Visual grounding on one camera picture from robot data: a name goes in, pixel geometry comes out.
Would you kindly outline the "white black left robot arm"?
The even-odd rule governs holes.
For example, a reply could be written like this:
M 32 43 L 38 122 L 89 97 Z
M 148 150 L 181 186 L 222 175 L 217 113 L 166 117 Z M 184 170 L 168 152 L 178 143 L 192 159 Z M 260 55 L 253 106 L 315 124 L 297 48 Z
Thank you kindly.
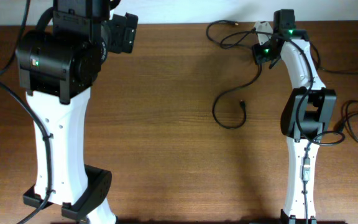
M 131 53 L 138 25 L 117 1 L 54 1 L 16 48 L 24 108 L 34 121 L 37 180 L 26 205 L 59 205 L 77 222 L 116 223 L 112 174 L 85 164 L 85 114 L 108 53 Z

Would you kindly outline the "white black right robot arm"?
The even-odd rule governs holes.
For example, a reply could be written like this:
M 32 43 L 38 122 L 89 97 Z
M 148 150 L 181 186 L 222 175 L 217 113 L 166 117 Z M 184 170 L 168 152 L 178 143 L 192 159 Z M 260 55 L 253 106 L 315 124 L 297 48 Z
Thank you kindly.
M 314 67 L 310 40 L 297 29 L 292 9 L 274 13 L 273 25 L 256 22 L 259 41 L 252 46 L 257 65 L 283 60 L 293 88 L 281 115 L 289 153 L 288 187 L 280 223 L 316 223 L 313 202 L 316 156 L 327 131 L 336 93 L 326 88 Z

